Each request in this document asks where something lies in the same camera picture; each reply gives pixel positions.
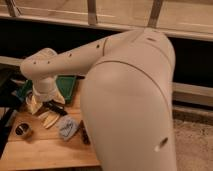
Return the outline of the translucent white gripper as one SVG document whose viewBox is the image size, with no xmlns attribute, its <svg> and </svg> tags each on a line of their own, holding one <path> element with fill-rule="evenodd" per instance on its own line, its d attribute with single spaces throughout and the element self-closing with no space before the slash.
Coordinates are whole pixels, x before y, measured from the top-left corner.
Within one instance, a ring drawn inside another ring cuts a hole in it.
<svg viewBox="0 0 213 171">
<path fill-rule="evenodd" d="M 35 114 L 43 102 L 51 100 L 64 104 L 65 99 L 62 96 L 56 84 L 56 76 L 32 81 L 32 92 L 26 97 L 27 109 L 31 114 Z"/>
</svg>

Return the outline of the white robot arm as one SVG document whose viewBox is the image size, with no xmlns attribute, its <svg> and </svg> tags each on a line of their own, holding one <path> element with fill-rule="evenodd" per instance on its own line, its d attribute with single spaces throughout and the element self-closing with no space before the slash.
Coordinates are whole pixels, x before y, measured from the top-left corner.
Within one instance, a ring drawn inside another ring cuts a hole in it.
<svg viewBox="0 0 213 171">
<path fill-rule="evenodd" d="M 175 52 L 164 33 L 126 31 L 61 54 L 45 48 L 20 69 L 40 101 L 53 99 L 58 75 L 84 78 L 82 118 L 103 171 L 177 171 Z"/>
</svg>

